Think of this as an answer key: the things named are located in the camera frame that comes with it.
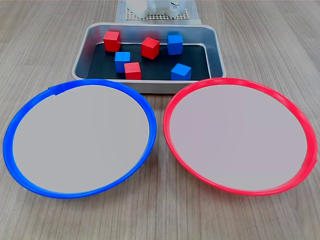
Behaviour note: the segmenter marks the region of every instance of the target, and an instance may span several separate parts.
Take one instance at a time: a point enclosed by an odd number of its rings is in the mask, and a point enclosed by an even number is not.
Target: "blue block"
[[[130,63],[131,54],[128,51],[117,51],[115,53],[115,71],[117,73],[123,74],[125,73],[125,64]]]
[[[171,70],[171,80],[190,80],[191,67],[178,63]]]
[[[169,55],[182,54],[184,48],[184,41],[180,34],[168,35],[166,46]]]

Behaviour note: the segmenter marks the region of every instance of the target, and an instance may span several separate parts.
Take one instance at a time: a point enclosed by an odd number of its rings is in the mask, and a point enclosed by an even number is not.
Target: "blue plate rim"
[[[144,110],[148,123],[149,123],[149,138],[146,145],[146,148],[137,162],[137,164],[125,175],[117,179],[116,181],[94,189],[90,191],[85,192],[77,192],[77,193],[61,193],[61,192],[55,192],[46,190],[42,187],[39,187],[29,181],[18,169],[18,166],[16,165],[14,154],[13,154],[13,143],[14,143],[14,137],[16,130],[19,126],[19,123],[21,120],[25,117],[25,115],[38,103],[40,103],[42,100],[52,96],[52,95],[59,95],[67,90],[74,89],[81,86],[89,86],[89,85],[98,85],[98,86],[105,86],[113,89],[117,89],[130,97],[132,97]],[[3,139],[3,157],[4,162],[6,164],[6,167],[12,177],[24,188],[30,190],[31,192],[34,192],[36,194],[50,197],[50,198],[58,198],[58,199],[74,199],[74,198],[83,198],[92,196],[101,192],[104,192],[108,189],[111,189],[118,184],[125,181],[127,178],[129,178],[134,172],[136,172],[142,164],[147,160],[148,156],[151,153],[151,150],[154,147],[155,141],[157,136],[157,121],[155,113],[148,103],[148,101],[136,90],[122,84],[119,82],[114,82],[110,80],[105,79],[80,79],[80,80],[73,80],[65,83],[61,83],[52,87],[49,87],[47,90],[43,91],[42,93],[38,94],[34,98],[32,98],[30,101],[28,101],[13,117],[12,121],[10,122],[4,139]]]

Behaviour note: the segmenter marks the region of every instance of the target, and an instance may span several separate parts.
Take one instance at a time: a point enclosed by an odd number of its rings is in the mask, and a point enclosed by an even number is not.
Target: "red plate rim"
[[[238,85],[238,86],[243,86],[243,87],[248,87],[248,88],[258,90],[278,100],[287,109],[289,109],[290,112],[293,113],[293,115],[298,119],[298,121],[300,122],[303,128],[303,131],[306,136],[306,142],[307,142],[305,159],[303,161],[301,169],[293,178],[291,178],[289,181],[287,181],[286,183],[280,186],[270,188],[270,189],[265,189],[265,190],[248,191],[248,190],[234,189],[234,188],[217,184],[203,177],[202,175],[195,172],[191,167],[189,167],[186,164],[186,162],[180,157],[177,150],[175,149],[175,146],[172,142],[171,134],[170,134],[170,120],[171,120],[172,113],[175,107],[177,106],[177,104],[188,94],[198,89],[209,87],[209,86],[215,86],[215,85]],[[187,87],[183,88],[172,98],[172,100],[169,102],[164,112],[163,133],[172,154],[187,171],[189,171],[198,179],[202,180],[203,182],[213,187],[216,187],[218,189],[221,189],[230,193],[234,193],[234,194],[247,195],[247,196],[267,196],[267,195],[274,195],[274,194],[279,194],[279,193],[288,191],[289,189],[296,187],[303,180],[305,180],[313,170],[315,164],[317,163],[318,144],[317,144],[316,134],[310,122],[308,121],[307,117],[303,114],[303,112],[296,105],[294,105],[289,99],[287,99],[285,96],[278,93],[277,91],[267,86],[261,85],[256,82],[248,81],[245,79],[230,78],[230,77],[210,78],[210,79],[198,81],[196,83],[190,84]]]

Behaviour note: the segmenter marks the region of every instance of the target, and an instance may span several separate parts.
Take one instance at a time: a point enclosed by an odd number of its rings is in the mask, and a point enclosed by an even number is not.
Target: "red block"
[[[141,69],[138,62],[129,62],[124,64],[125,79],[141,80]]]
[[[107,31],[103,37],[104,49],[107,52],[118,52],[121,47],[120,33]]]
[[[159,55],[160,41],[147,37],[141,45],[141,55],[148,59],[155,59]]]

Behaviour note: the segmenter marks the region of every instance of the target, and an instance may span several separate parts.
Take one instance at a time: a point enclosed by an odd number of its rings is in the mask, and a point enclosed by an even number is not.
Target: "wooden table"
[[[228,77],[291,99],[320,137],[320,2],[198,1],[214,27]],[[71,81],[85,30],[113,22],[116,1],[0,1],[0,137],[17,111],[48,87]],[[315,240],[320,165],[274,196],[229,194],[197,180],[169,151],[162,119],[172,96],[147,95],[157,119],[151,156],[128,180],[81,199],[21,187],[0,160],[1,240]]]

